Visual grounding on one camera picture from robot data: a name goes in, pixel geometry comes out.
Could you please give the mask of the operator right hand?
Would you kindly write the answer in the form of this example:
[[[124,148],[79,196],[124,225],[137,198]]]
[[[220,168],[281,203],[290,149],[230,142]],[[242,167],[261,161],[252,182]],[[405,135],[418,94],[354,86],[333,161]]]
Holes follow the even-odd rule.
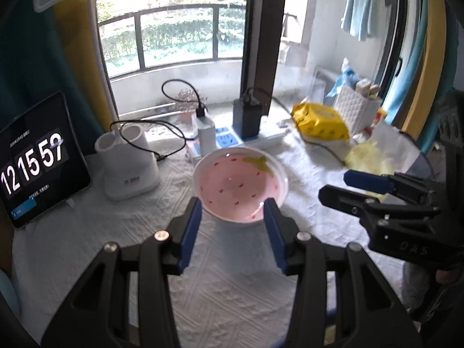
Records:
[[[453,269],[453,270],[438,270],[436,272],[436,282],[438,284],[454,284],[461,280],[463,277],[462,269]]]

